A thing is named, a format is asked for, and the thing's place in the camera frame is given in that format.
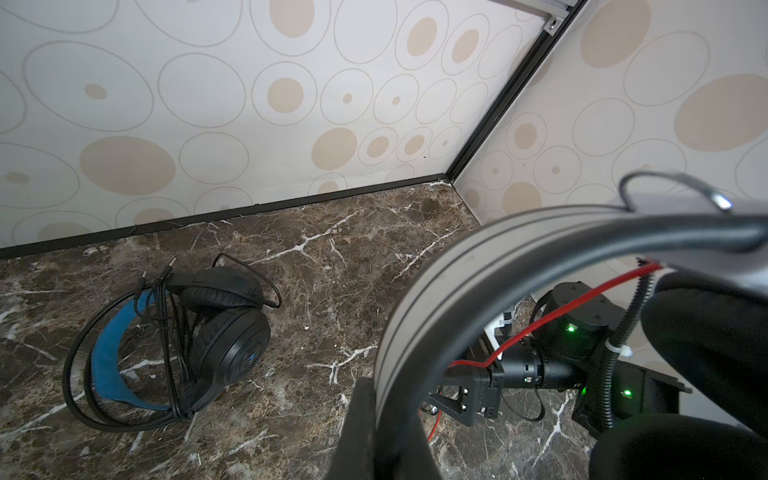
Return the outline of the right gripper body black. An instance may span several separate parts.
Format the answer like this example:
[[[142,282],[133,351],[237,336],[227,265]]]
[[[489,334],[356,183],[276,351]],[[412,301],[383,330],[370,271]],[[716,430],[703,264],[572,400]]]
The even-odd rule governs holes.
[[[427,402],[460,424],[473,426],[479,417],[498,417],[503,388],[500,361],[487,368],[451,366],[428,394]]]

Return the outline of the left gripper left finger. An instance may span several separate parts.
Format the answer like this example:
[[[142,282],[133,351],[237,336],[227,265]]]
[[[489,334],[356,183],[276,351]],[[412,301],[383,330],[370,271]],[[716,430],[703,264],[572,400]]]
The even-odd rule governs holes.
[[[376,405],[372,378],[356,381],[338,445],[326,478],[374,478]]]

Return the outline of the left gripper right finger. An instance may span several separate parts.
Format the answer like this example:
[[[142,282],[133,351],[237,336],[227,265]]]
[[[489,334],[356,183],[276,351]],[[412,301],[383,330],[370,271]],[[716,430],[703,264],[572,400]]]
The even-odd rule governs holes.
[[[397,480],[441,479],[419,419],[409,420],[404,431],[395,441],[392,478]]]

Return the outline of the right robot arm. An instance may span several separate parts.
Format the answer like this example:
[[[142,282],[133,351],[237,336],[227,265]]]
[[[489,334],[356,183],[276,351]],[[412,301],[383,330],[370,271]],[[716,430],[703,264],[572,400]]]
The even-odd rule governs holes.
[[[600,295],[517,341],[485,368],[449,368],[425,408],[471,426],[477,416],[497,418],[508,390],[575,390],[572,418],[597,438],[603,427],[593,389],[603,344],[624,314],[623,308]],[[621,422],[643,414],[676,414],[687,390],[674,377],[619,361],[611,386],[614,418]]]

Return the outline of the white red headphones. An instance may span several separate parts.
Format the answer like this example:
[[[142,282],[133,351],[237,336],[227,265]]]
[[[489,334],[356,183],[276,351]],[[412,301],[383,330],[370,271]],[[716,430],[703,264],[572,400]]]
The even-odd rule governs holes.
[[[471,424],[507,388],[577,391],[593,479],[766,477],[767,205],[671,180],[496,221],[415,277],[376,357],[377,477],[437,476],[423,401]]]

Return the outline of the black blue headphones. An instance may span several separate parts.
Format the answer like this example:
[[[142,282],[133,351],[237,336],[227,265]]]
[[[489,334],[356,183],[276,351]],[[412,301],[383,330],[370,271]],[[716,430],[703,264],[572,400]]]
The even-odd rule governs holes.
[[[226,252],[198,272],[177,271],[168,263],[154,279],[141,275],[75,337],[61,378],[66,408],[83,425],[107,433],[193,420],[264,355],[271,339],[266,312],[283,305],[282,294],[268,299],[267,289],[278,288]],[[138,320],[159,335],[168,387],[164,404],[141,399],[120,370],[123,337]]]

